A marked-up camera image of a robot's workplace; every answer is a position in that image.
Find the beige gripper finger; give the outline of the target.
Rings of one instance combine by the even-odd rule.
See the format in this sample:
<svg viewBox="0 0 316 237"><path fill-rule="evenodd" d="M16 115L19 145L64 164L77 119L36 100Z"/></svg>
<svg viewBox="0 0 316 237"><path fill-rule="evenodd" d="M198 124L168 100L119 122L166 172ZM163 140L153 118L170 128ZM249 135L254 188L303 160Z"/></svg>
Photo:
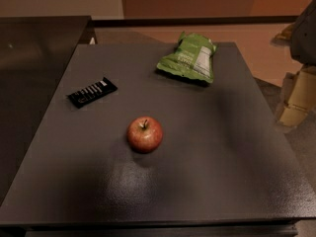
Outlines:
<svg viewBox="0 0 316 237"><path fill-rule="evenodd" d="M282 81L276 123L297 127L316 107L316 66L303 65L295 74L287 73Z"/></svg>

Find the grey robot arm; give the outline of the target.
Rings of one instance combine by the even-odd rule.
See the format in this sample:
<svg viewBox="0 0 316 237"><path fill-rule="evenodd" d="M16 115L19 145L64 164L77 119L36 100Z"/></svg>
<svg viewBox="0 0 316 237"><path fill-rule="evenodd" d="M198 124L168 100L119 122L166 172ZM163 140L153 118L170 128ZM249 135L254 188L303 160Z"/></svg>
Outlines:
<svg viewBox="0 0 316 237"><path fill-rule="evenodd" d="M316 107L316 0L277 38L289 41L291 58L302 64L298 72L283 78L276 106L276 126L289 132Z"/></svg>

